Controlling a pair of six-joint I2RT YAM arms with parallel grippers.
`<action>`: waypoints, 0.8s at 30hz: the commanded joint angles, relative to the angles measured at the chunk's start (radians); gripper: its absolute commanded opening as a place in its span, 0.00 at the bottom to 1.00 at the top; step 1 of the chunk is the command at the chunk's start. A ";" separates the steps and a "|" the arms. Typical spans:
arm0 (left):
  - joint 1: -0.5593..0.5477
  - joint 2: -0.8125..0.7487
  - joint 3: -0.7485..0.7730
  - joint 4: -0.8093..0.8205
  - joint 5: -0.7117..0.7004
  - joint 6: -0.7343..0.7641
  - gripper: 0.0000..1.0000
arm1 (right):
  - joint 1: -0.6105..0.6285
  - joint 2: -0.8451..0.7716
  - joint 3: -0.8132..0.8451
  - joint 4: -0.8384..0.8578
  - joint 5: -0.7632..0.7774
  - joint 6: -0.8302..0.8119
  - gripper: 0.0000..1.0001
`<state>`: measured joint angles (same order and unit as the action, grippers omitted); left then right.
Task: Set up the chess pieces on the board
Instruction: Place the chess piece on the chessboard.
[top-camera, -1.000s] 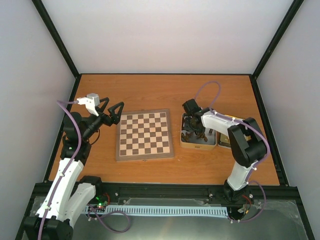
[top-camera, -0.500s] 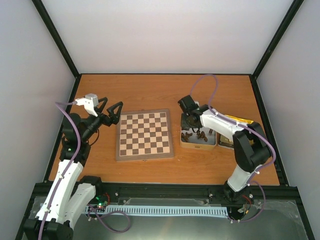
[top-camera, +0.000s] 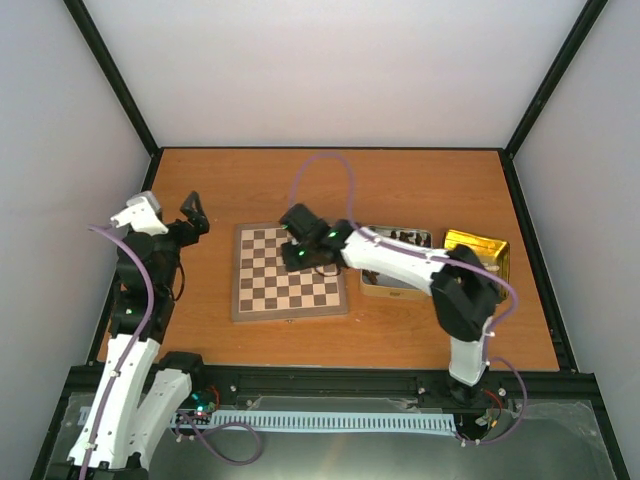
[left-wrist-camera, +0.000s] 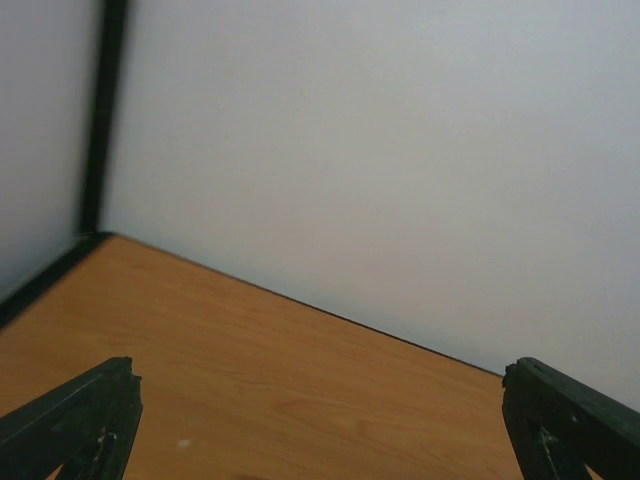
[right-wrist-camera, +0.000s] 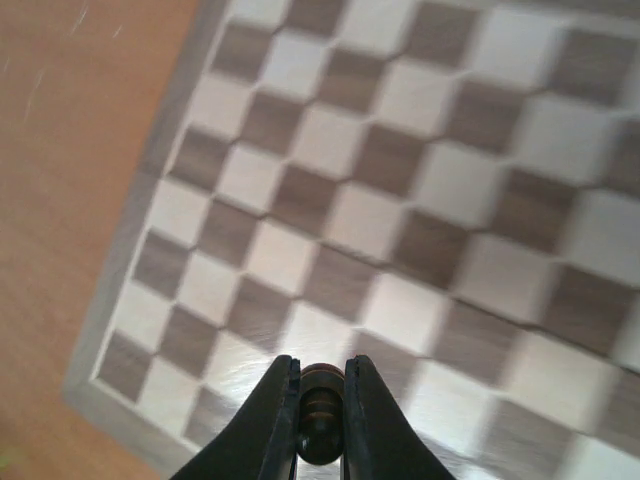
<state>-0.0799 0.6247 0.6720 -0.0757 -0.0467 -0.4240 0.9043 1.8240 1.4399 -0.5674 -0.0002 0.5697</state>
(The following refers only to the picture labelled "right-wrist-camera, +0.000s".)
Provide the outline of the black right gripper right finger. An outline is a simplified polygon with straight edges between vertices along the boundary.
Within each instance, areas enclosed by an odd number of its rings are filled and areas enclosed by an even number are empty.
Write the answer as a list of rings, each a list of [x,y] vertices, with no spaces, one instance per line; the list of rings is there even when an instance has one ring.
[[[366,355],[346,362],[343,429],[343,479],[455,479],[416,434]]]

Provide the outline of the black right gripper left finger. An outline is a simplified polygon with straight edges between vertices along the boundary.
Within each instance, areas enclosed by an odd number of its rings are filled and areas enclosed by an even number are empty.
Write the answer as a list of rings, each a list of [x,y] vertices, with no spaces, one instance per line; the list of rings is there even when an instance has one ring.
[[[173,480],[295,477],[300,362],[280,355],[229,424]]]

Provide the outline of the dark brown chess pawn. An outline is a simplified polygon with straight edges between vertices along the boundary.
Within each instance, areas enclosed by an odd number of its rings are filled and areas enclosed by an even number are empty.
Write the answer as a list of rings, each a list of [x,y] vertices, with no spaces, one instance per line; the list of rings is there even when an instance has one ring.
[[[344,450],[344,373],[337,367],[316,363],[301,372],[298,455],[312,465],[327,465]]]

